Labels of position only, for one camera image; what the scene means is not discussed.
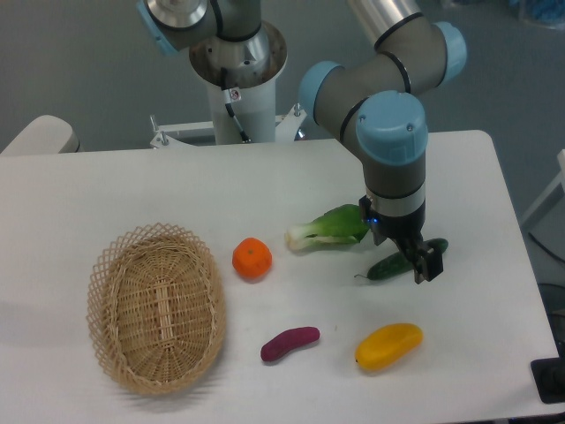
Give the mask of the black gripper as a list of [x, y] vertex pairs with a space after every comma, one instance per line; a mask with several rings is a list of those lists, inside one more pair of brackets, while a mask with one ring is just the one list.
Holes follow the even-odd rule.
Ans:
[[386, 216], [372, 209], [367, 196], [358, 202], [361, 219], [368, 225], [376, 246], [392, 240], [402, 259], [403, 271], [414, 271], [416, 284], [434, 280], [443, 271], [442, 251], [438, 246], [423, 244], [422, 228], [426, 203], [404, 216]]

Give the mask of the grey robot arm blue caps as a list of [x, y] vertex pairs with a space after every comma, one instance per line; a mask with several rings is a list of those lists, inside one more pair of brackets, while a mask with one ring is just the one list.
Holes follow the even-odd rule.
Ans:
[[[417, 282], [443, 270], [421, 235], [426, 211], [425, 112], [418, 96], [452, 80], [467, 49], [459, 30], [431, 23], [413, 1], [353, 1], [373, 41], [355, 68], [326, 61], [302, 78], [298, 102], [362, 163], [362, 218], [376, 243], [391, 240]], [[281, 33], [258, 1], [140, 1], [138, 13], [166, 55], [187, 51], [207, 85], [217, 144], [275, 139], [275, 81], [287, 60]]]

